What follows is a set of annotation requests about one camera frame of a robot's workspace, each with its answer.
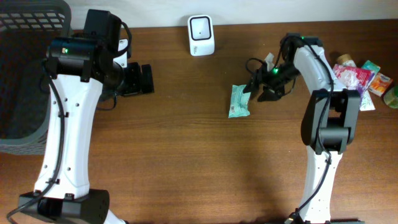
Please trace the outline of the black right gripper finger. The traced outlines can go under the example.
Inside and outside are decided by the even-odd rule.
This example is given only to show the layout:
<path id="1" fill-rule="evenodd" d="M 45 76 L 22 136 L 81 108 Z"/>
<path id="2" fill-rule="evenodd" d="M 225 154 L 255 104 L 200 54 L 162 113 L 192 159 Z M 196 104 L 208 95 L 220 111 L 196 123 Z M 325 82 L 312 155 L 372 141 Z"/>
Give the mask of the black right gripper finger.
<path id="1" fill-rule="evenodd" d="M 262 72 L 257 69 L 252 74 L 249 83 L 244 87 L 243 93 L 256 93 L 262 83 Z"/>
<path id="2" fill-rule="evenodd" d="M 263 92 L 261 95 L 258 97 L 257 101 L 258 102 L 264 102 L 264 101 L 278 101 L 280 100 L 283 96 L 285 95 L 285 89 L 284 87 L 272 89 L 268 88 L 266 86 L 263 87 Z"/>

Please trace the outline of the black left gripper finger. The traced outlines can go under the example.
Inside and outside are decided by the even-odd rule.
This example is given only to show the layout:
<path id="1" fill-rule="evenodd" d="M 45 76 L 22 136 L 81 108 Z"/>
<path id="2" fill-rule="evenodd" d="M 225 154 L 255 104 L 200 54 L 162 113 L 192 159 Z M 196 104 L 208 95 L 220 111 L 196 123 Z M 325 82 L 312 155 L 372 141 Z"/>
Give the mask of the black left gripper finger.
<path id="1" fill-rule="evenodd" d="M 143 93 L 153 93 L 154 92 L 154 82 L 152 68 L 149 64 L 142 65 L 142 92 Z"/>
<path id="2" fill-rule="evenodd" d="M 121 88 L 122 96 L 139 95 L 141 90 L 141 68 L 137 62 L 129 63 L 124 69 L 125 79 Z"/>

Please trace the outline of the mint green wipes pack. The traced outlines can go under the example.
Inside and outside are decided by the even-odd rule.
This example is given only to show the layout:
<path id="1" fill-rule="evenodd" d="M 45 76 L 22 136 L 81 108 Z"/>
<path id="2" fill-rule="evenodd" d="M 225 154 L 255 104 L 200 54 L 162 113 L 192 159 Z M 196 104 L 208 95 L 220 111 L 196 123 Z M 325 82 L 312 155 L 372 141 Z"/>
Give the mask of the mint green wipes pack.
<path id="1" fill-rule="evenodd" d="M 248 102 L 250 92 L 245 93 L 246 85 L 233 85 L 228 118 L 238 118 L 249 116 Z"/>

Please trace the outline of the red purple snack bag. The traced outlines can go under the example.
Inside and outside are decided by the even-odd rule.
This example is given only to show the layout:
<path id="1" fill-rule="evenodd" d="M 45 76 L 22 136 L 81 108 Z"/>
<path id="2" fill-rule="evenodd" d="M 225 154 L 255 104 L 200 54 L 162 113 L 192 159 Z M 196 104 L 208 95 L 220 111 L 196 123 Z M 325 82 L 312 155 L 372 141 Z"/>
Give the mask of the red purple snack bag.
<path id="1" fill-rule="evenodd" d="M 371 70 L 335 64 L 333 67 L 337 79 L 349 90 L 357 90 L 360 97 L 368 89 L 369 82 L 375 76 Z"/>

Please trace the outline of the teal small tissue pack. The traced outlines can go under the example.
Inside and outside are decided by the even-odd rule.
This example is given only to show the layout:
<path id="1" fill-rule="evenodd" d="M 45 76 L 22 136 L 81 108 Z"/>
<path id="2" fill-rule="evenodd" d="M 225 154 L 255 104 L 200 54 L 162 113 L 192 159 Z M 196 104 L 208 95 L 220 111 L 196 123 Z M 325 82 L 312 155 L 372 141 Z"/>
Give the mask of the teal small tissue pack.
<path id="1" fill-rule="evenodd" d="M 361 67 L 362 69 L 365 70 L 370 70 L 371 71 L 371 76 L 369 77 L 369 82 L 372 82 L 374 77 L 379 73 L 381 67 L 376 65 L 375 63 L 371 62 L 370 60 L 367 60 L 363 66 Z"/>

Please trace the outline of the white cone-shaped pouch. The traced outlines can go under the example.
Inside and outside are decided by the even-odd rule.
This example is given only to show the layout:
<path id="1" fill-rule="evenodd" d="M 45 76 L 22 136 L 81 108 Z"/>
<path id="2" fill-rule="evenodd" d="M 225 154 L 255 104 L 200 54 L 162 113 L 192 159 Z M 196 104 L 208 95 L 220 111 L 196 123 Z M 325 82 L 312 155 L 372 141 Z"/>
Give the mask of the white cone-shaped pouch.
<path id="1" fill-rule="evenodd" d="M 353 61 L 353 59 L 351 58 L 351 56 L 349 54 L 344 54 L 339 56 L 336 59 L 337 63 L 339 65 L 344 65 L 344 66 L 349 66 L 349 67 L 356 67 L 355 62 Z M 373 101 L 370 97 L 369 92 L 366 90 L 363 93 L 363 99 L 361 101 L 361 106 L 360 106 L 360 110 L 361 111 L 373 111 L 375 110 L 375 106 L 373 104 Z"/>

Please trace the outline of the orange tissue pack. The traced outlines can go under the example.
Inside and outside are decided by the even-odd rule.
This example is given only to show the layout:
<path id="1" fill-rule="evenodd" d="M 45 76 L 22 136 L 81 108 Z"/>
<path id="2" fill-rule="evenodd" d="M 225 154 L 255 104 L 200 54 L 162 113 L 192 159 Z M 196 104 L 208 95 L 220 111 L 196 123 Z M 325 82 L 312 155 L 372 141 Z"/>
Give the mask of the orange tissue pack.
<path id="1" fill-rule="evenodd" d="M 392 82 L 393 82 L 392 78 L 389 78 L 379 72 L 373 78 L 368 90 L 377 96 L 382 96 L 389 88 L 389 86 L 392 84 Z"/>

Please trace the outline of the green lid jar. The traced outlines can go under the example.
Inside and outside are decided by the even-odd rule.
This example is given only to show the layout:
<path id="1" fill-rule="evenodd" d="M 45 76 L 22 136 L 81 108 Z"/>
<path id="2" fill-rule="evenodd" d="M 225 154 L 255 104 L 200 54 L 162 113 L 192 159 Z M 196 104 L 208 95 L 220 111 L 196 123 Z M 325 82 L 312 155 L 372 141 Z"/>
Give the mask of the green lid jar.
<path id="1" fill-rule="evenodd" d="M 390 88 L 383 96 L 384 103 L 393 109 L 398 109 L 397 86 Z"/>

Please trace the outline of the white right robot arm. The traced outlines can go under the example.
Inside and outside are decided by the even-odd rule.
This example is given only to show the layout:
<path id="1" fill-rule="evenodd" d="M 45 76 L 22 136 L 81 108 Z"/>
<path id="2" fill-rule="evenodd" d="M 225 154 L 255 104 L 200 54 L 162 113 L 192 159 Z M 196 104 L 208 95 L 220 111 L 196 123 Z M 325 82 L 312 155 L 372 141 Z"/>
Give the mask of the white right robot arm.
<path id="1" fill-rule="evenodd" d="M 288 33 L 280 41 L 275 63 L 253 71 L 243 92 L 262 88 L 258 101 L 277 101 L 287 95 L 285 85 L 302 76 L 310 100 L 301 124 L 307 148 L 307 173 L 302 200 L 285 223 L 330 223 L 330 201 L 338 164 L 354 139 L 361 97 L 349 90 L 330 67 L 318 37 Z"/>

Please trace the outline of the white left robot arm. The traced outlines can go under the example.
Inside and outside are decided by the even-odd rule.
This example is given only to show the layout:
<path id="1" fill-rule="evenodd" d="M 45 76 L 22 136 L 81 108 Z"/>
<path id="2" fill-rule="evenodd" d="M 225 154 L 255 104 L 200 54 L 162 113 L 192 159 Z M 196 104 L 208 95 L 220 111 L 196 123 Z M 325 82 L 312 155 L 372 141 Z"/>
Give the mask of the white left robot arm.
<path id="1" fill-rule="evenodd" d="M 42 167 L 31 192 L 6 218 L 23 213 L 47 223 L 121 223 L 107 190 L 92 189 L 88 156 L 99 102 L 153 93 L 150 65 L 130 62 L 132 37 L 120 48 L 127 24 L 109 11 L 90 9 L 83 31 L 57 37 L 41 67 L 49 79 L 50 118 Z"/>

